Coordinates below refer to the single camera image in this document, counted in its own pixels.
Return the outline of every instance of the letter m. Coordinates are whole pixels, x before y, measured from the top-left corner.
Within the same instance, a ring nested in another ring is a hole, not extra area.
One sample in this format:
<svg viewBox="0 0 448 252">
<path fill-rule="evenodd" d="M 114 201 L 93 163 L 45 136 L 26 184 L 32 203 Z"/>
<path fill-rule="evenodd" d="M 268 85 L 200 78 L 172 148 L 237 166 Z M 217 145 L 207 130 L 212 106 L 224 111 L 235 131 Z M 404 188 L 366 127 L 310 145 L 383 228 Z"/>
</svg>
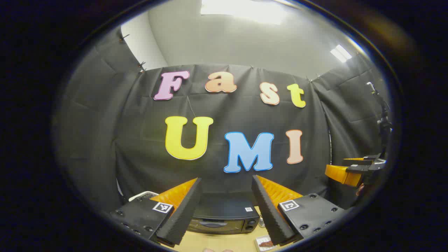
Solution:
<svg viewBox="0 0 448 252">
<path fill-rule="evenodd" d="M 224 167 L 224 172 L 239 172 L 241 166 L 238 165 L 238 158 L 246 171 L 250 170 L 255 159 L 257 159 L 257 163 L 254 165 L 254 170 L 264 171 L 272 168 L 271 142 L 274 139 L 273 134 L 260 133 L 252 148 L 241 132 L 229 132 L 224 138 L 229 143 L 228 164 Z"/>
</svg>

